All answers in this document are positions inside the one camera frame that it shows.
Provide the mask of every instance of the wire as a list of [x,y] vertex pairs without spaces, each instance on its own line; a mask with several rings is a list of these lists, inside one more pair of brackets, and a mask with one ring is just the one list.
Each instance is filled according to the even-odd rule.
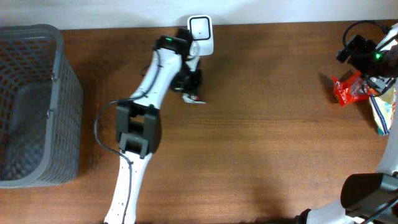
[[372,57],[376,52],[379,52],[381,49],[383,49],[385,46],[387,46],[388,44],[390,44],[394,39],[396,39],[396,38],[398,37],[398,34],[392,36],[390,39],[388,39],[387,41],[385,41],[380,47],[378,47],[377,49],[373,50],[373,51],[370,52],[370,53],[366,53],[366,54],[358,54],[358,53],[355,53],[355,52],[353,52],[352,50],[350,50],[350,49],[348,48],[347,41],[346,41],[346,36],[347,36],[347,33],[348,33],[354,26],[356,26],[356,25],[358,25],[358,24],[364,24],[364,23],[373,24],[373,25],[375,25],[375,26],[380,27],[380,29],[382,29],[382,30],[383,30],[383,33],[385,33],[385,34],[388,34],[388,32],[391,30],[391,28],[388,27],[388,26],[384,26],[384,25],[378,24],[377,22],[368,21],[368,20],[358,21],[358,22],[355,22],[355,23],[351,24],[351,25],[346,29],[346,31],[345,31],[344,34],[343,34],[343,45],[344,45],[344,49],[345,49],[352,57],[359,57],[359,58]]
[[398,203],[398,197],[394,198],[392,201],[390,201],[389,203],[387,203],[387,205],[385,205],[384,207],[382,207],[380,210],[378,210],[376,213],[374,213],[373,215],[371,215],[367,220],[361,222],[361,224],[368,224],[371,221],[377,219],[381,214],[383,214],[383,212],[385,212],[387,209],[392,208],[394,205],[396,205]]
[[134,101],[134,100],[141,99],[142,97],[145,97],[146,94],[148,94],[148,92],[150,92],[150,90],[152,89],[152,87],[154,87],[155,82],[156,82],[156,79],[157,79],[157,77],[159,76],[159,73],[160,73],[160,68],[161,68],[161,66],[162,66],[161,63],[160,63],[160,62],[161,62],[161,59],[160,59],[160,53],[159,53],[159,51],[158,51],[158,50],[154,50],[154,51],[156,52],[156,54],[157,54],[157,59],[158,59],[157,70],[156,70],[155,77],[154,77],[154,79],[152,80],[152,83],[150,83],[148,89],[147,89],[146,91],[143,91],[142,94],[139,95],[139,96],[135,96],[135,97],[132,97],[132,98],[126,98],[126,99],[120,99],[120,100],[113,100],[113,101],[108,102],[107,104],[105,104],[105,105],[99,110],[99,112],[98,112],[98,114],[97,114],[97,117],[95,118],[95,121],[94,121],[94,137],[95,137],[95,140],[98,142],[98,144],[99,144],[101,147],[103,147],[103,148],[105,148],[105,149],[107,149],[107,150],[109,150],[109,151],[115,153],[116,155],[122,157],[123,159],[126,160],[127,164],[129,164],[129,172],[130,172],[130,176],[129,176],[129,193],[128,193],[128,195],[127,195],[126,207],[124,208],[122,224],[124,224],[124,219],[125,219],[125,217],[126,217],[127,207],[128,207],[128,205],[129,205],[130,195],[131,195],[131,177],[132,177],[132,167],[131,167],[131,165],[132,165],[132,162],[131,162],[131,161],[129,160],[129,158],[127,158],[125,155],[123,155],[123,154],[121,154],[120,152],[118,152],[118,151],[116,151],[116,150],[110,148],[109,146],[105,145],[105,144],[100,140],[100,138],[99,138],[99,136],[98,136],[98,123],[99,123],[99,121],[100,121],[100,118],[101,118],[103,112],[104,112],[106,109],[108,109],[110,106],[112,106],[112,105],[114,105],[114,104],[116,104],[116,103],[132,102],[132,101]]

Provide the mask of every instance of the snack bag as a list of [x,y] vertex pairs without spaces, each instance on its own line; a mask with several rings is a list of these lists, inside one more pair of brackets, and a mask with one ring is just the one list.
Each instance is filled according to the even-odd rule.
[[377,97],[370,97],[374,120],[378,126],[377,132],[381,135],[390,133],[392,119],[396,110],[396,89],[390,88],[385,94]]
[[361,72],[356,72],[347,81],[341,82],[336,77],[333,79],[333,94],[337,97],[341,106],[369,99],[369,96],[362,91]]

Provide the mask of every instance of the plastic packaging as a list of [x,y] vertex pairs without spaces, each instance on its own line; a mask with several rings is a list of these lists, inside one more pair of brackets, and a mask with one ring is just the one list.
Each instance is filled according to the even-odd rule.
[[369,96],[362,91],[363,79],[361,72],[356,72],[348,80],[341,82],[336,77],[332,77],[334,87],[333,94],[337,97],[341,106],[369,99]]
[[381,135],[390,133],[392,120],[396,110],[396,89],[390,88],[385,94],[378,97],[370,97],[374,120],[378,126],[377,132]]

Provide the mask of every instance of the basket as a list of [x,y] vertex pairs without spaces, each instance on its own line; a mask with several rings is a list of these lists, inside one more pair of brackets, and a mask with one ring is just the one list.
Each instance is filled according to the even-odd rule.
[[0,188],[78,172],[83,90],[55,27],[0,28]]

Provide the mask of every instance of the red snack bag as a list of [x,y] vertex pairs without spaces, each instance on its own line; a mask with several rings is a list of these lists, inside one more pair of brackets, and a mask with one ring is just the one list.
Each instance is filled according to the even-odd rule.
[[336,77],[333,79],[333,94],[337,97],[341,106],[369,99],[369,96],[362,91],[361,72],[356,72],[348,80],[341,82]]

